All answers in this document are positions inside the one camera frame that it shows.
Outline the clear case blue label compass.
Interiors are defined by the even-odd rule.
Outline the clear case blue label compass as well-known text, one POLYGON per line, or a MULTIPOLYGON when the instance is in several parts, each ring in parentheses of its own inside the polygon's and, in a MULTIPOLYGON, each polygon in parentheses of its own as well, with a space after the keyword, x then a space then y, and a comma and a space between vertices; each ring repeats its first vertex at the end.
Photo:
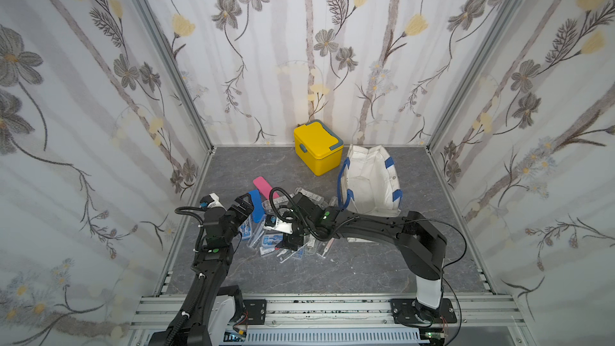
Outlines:
POLYGON ((261 239, 263 248, 276 248, 283 241, 283 234, 265 234, 261 239))

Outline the blue opaque plastic case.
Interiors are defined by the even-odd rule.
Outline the blue opaque plastic case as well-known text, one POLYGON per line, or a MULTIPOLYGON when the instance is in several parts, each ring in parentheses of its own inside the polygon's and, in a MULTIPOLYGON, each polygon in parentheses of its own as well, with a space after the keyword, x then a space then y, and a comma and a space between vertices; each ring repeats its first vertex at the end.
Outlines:
POLYGON ((251 197, 251 202, 254 207, 254 210, 251 214, 252 221, 255 224, 259 224, 265 216, 261 193, 258 190, 253 190, 249 192, 249 195, 251 197))

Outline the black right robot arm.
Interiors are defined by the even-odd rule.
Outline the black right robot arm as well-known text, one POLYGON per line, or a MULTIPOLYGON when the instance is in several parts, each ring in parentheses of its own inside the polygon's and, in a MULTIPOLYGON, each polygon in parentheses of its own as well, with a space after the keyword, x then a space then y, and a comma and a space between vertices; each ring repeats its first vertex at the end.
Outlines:
POLYGON ((397 248, 408 269, 416 277, 416 297, 412 302, 415 321, 433 324, 440 317, 443 299, 447 239, 429 219, 417 211, 406 216, 370 216, 354 212, 343 203, 322 208, 298 193, 281 207, 272 205, 278 222, 291 225, 291 237, 312 235, 320 242, 355 238, 389 243, 397 248))

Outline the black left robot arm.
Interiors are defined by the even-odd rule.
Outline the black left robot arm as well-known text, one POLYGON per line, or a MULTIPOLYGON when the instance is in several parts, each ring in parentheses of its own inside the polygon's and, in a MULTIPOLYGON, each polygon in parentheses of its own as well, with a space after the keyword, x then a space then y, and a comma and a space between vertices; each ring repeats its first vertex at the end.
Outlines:
POLYGON ((232 242, 253 211, 249 194, 237 197, 229 208, 220 205, 217 196, 211 194, 203 197, 197 207, 175 209, 177 215, 189 216, 198 224, 191 265, 195 277, 174 319, 165 330, 152 335, 150 345, 217 344, 214 339, 223 333, 211 330, 209 321, 235 255, 232 242))

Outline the clear case pink compass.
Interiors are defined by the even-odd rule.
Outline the clear case pink compass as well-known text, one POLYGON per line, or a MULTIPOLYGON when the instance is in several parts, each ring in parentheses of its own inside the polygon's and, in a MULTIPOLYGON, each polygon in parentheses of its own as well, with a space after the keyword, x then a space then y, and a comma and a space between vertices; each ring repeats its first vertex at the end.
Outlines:
POLYGON ((335 241, 335 239, 330 239, 328 241, 318 243, 316 254, 321 258, 326 258, 335 241))

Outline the pink plastic case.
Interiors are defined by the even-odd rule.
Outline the pink plastic case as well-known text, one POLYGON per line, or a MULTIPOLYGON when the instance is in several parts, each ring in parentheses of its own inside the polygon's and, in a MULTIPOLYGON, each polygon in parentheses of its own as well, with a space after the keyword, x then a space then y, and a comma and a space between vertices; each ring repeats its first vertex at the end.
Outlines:
POLYGON ((263 176, 259 176, 255 178, 253 181, 254 186, 259 191, 259 193, 266 199, 269 198, 272 192, 272 186, 267 182, 267 180, 263 176))

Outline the yellow lidded storage box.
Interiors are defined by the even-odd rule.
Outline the yellow lidded storage box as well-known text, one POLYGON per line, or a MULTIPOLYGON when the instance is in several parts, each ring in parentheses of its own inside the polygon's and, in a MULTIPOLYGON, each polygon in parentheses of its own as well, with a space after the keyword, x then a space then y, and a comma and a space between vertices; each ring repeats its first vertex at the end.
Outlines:
POLYGON ((293 136, 296 154, 315 176, 340 166, 344 141, 320 120, 299 125, 293 136))

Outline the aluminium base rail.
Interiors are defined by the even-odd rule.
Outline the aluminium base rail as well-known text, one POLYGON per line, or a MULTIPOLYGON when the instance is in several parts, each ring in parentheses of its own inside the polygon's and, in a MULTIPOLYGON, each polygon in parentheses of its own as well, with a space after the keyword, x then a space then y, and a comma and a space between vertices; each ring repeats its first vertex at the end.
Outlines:
MULTIPOLYGON (((447 345, 534 345, 512 296, 447 293, 443 304, 453 315, 444 330, 447 345)), ((241 345, 418 345, 412 330, 395 322, 391 294, 247 294, 247 306, 265 305, 248 325, 241 345)))

